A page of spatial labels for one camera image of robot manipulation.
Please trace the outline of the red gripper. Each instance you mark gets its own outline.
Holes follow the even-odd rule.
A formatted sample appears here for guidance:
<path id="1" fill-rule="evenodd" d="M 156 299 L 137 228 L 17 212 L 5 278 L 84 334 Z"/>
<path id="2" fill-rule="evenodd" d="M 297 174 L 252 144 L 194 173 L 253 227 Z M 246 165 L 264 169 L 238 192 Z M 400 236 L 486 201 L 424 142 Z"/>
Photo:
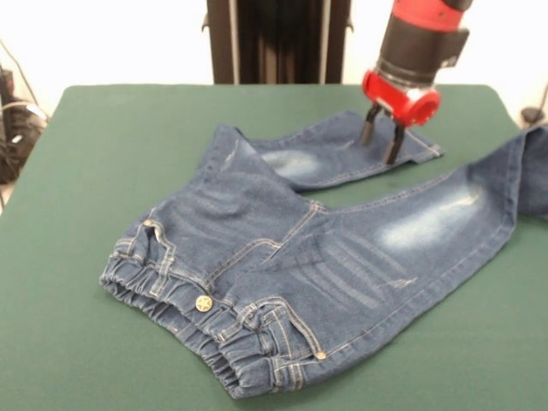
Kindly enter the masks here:
<path id="1" fill-rule="evenodd" d="M 395 86 L 371 70 L 365 73 L 362 90 L 373 105 L 366 113 L 360 141 L 363 146 L 370 144 L 380 108 L 387 111 L 396 122 L 393 140 L 384 157 L 384 163 L 392 165 L 401 151 L 406 127 L 422 126 L 430 121 L 438 112 L 441 95 L 433 87 L 404 89 Z"/>

